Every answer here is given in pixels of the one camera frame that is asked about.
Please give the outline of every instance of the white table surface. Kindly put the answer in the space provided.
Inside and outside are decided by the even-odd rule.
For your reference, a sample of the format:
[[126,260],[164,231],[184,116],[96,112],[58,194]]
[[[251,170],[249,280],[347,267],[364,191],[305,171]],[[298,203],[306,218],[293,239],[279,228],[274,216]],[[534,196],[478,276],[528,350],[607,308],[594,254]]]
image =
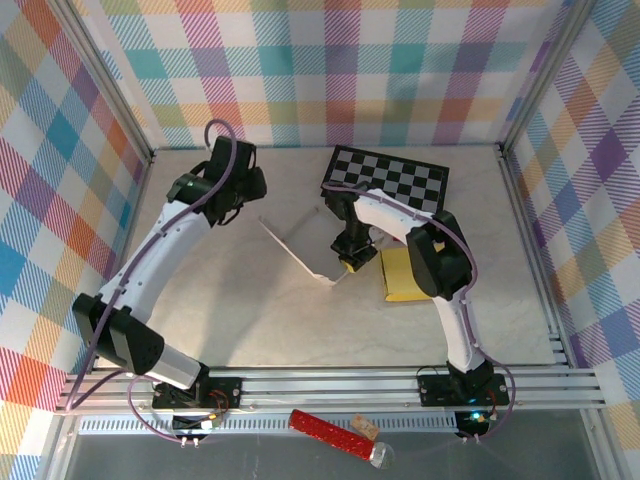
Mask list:
[[[260,149],[269,193],[215,227],[156,303],[149,325],[212,366],[441,365],[446,341],[429,302],[384,301],[380,263],[322,285],[258,223],[287,231],[314,205],[331,148]],[[445,209],[456,215],[479,264],[471,292],[480,339],[507,364],[549,364],[544,313],[491,147],[376,148],[451,168]],[[171,184],[204,151],[162,151],[152,167],[131,243],[157,219]]]

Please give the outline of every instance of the yellow sponge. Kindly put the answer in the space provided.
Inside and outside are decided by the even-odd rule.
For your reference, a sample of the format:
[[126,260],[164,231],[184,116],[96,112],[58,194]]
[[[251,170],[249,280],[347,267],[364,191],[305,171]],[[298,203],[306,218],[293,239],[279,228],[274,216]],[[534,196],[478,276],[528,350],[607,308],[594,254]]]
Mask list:
[[384,299],[387,302],[416,302],[431,298],[420,290],[413,279],[407,247],[383,250],[380,258],[384,277]]

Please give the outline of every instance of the colorful checkered pattern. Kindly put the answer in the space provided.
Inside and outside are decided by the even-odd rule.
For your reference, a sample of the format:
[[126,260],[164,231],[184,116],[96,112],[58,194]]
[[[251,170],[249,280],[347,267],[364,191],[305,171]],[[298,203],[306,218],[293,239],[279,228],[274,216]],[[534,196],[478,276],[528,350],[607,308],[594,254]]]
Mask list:
[[640,478],[640,1],[600,0],[516,149],[580,366]]
[[46,0],[0,2],[0,479],[35,474],[142,171]]
[[260,145],[493,143],[566,10],[562,0],[102,0],[100,21],[82,1],[148,137],[173,148],[202,146],[212,116]]

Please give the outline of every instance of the plaid wallpaper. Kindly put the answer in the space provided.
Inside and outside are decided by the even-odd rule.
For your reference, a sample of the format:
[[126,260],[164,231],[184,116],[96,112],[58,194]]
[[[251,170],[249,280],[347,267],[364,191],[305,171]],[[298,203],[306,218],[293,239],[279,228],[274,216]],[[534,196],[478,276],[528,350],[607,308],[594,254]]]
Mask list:
[[46,0],[0,2],[0,479],[30,479],[143,163]]
[[211,116],[261,145],[493,143],[572,0],[76,3],[149,139],[190,148]]
[[515,153],[581,366],[640,478],[640,0],[600,0]]

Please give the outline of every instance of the red tube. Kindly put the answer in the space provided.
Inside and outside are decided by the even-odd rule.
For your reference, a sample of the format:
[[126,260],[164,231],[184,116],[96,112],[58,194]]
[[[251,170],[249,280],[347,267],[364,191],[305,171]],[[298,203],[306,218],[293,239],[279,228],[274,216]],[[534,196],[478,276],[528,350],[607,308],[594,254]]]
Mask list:
[[294,410],[289,417],[289,428],[298,430],[363,460],[371,460],[374,442],[308,413]]

